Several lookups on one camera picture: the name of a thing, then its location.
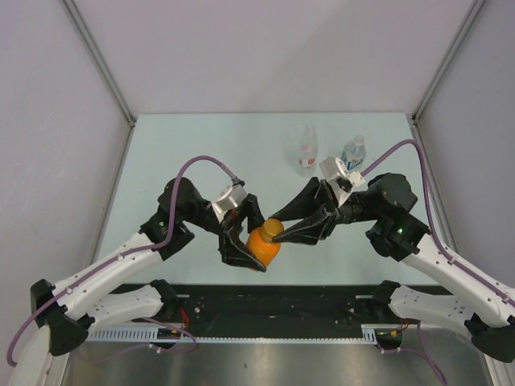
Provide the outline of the small orange juice bottle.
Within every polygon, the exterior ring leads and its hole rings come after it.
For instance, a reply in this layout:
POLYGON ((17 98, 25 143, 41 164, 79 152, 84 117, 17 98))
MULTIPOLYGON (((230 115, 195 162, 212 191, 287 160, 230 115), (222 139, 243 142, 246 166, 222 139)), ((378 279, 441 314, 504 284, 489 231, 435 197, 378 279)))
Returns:
POLYGON ((262 238, 262 226, 255 229, 249 235, 246 247, 265 266, 268 267, 280 251, 281 244, 269 242, 262 238))

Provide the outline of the orange juice bottle cap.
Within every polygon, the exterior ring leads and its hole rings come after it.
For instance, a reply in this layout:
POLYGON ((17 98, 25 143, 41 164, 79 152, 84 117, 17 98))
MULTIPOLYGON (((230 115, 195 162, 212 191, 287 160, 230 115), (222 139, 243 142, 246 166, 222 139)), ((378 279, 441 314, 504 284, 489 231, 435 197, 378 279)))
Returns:
POLYGON ((262 238, 271 242, 276 236, 284 231, 281 221, 273 218, 267 219, 262 225, 262 238))

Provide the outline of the clear bottle red white label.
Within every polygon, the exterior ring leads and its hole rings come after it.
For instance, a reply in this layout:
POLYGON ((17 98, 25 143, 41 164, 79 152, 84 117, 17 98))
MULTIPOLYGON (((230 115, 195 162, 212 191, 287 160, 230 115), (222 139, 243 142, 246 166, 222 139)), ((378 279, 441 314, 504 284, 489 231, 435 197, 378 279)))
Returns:
POLYGON ((311 177, 315 173, 316 158, 319 150, 319 139, 314 125, 307 125, 299 141, 299 173, 311 177))

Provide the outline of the clear bottle blue green label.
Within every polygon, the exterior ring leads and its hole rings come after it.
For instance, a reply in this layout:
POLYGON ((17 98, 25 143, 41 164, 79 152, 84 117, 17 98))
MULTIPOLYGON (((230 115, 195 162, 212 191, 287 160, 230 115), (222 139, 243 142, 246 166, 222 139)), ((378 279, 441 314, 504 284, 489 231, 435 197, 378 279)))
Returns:
POLYGON ((359 171, 366 157, 365 139, 361 135, 355 136, 344 145, 341 159, 349 172, 359 171))

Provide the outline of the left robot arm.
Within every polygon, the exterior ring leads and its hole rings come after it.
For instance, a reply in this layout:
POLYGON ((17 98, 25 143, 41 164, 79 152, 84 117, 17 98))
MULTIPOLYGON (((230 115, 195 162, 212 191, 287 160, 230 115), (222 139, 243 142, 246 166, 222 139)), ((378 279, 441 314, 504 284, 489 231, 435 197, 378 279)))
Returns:
POLYGON ((94 331, 112 325, 144 318, 173 319, 180 301, 164 280, 153 280, 123 294, 114 290, 190 243, 195 236, 187 224, 217 236, 226 265, 266 271, 240 239, 242 229, 253 231, 264 223, 257 196, 246 192, 242 181, 229 186, 217 200, 208 201, 189 179, 172 179, 158 203, 157 212, 107 257, 55 284, 42 279, 31 287, 36 323, 49 330, 51 355, 67 354, 94 331))

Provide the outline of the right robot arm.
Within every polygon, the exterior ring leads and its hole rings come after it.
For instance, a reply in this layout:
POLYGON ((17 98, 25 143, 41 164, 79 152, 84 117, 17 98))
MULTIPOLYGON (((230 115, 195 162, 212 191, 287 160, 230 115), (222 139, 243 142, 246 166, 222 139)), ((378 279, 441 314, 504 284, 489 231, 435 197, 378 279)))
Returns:
POLYGON ((315 245, 338 224, 373 222, 365 235, 377 254, 417 269, 449 291, 447 296, 425 294, 385 281, 373 295, 373 317, 379 322, 391 322, 397 316, 428 322, 470 339, 475 348, 496 360, 513 362, 513 289, 481 273, 411 215, 418 198, 404 175, 379 175, 362 191, 359 187, 364 182, 358 172, 310 179, 274 213, 276 220, 295 222, 275 240, 315 245))

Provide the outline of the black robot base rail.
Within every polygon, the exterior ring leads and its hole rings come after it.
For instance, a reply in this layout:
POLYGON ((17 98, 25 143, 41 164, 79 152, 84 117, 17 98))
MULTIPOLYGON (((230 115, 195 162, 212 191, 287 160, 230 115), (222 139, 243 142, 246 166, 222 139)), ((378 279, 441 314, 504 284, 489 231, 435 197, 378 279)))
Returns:
POLYGON ((414 325, 387 309, 379 285, 177 285, 157 319, 189 332, 335 337, 365 324, 414 325))

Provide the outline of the left aluminium frame post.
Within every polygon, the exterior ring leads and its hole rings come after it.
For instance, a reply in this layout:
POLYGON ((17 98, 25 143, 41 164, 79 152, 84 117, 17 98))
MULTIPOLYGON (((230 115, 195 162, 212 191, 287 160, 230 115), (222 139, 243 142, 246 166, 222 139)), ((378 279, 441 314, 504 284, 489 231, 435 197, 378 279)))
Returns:
POLYGON ((125 97, 122 95, 122 91, 119 88, 107 61, 105 60, 97 41, 93 37, 84 16, 80 12, 78 5, 73 0, 59 0, 59 4, 62 6, 64 13, 67 15, 72 27, 76 31, 85 51, 93 63, 93 66, 97 70, 99 77, 101 78, 109 95, 112 97, 113 102, 117 106, 117 109, 129 127, 132 127, 136 118, 130 111, 130 107, 125 97))

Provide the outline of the aluminium frame post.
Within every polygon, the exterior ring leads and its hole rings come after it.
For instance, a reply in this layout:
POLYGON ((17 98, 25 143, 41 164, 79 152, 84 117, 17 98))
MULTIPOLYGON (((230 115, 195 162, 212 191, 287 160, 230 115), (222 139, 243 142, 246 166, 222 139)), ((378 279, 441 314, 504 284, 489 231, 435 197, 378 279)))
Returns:
POLYGON ((80 12, 78 5, 73 0, 59 0, 59 4, 62 6, 64 13, 67 15, 72 27, 76 31, 85 51, 93 63, 93 66, 97 70, 99 77, 101 78, 109 95, 112 97, 113 102, 117 106, 117 109, 129 127, 132 127, 136 118, 130 111, 130 107, 125 97, 122 95, 122 91, 119 88, 107 61, 105 60, 97 41, 93 37, 84 16, 80 12))
POLYGON ((440 60, 435 74, 432 76, 431 81, 427 85, 420 101, 417 103, 416 108, 410 115, 414 124, 418 124, 423 117, 423 114, 425 113, 428 105, 438 92, 438 89, 443 82, 447 72, 455 62, 462 46, 465 44, 469 34, 472 32, 473 27, 480 18, 482 11, 488 4, 488 0, 474 0, 468 8, 468 11, 460 23, 457 32, 447 47, 443 58, 440 60))

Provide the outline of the right aluminium frame post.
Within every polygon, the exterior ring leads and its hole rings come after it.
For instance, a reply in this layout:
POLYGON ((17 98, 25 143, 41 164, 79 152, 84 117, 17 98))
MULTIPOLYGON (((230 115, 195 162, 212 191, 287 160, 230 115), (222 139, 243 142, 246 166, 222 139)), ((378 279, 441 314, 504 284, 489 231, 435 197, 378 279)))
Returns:
POLYGON ((428 105, 438 92, 438 89, 443 82, 447 72, 455 62, 462 46, 465 44, 469 34, 472 32, 473 27, 480 18, 482 11, 488 4, 488 0, 474 0, 468 8, 468 11, 460 23, 457 32, 447 47, 443 58, 440 60, 435 74, 432 76, 431 81, 427 85, 420 101, 417 103, 416 108, 410 115, 414 124, 418 124, 423 117, 423 114, 425 113, 428 105))

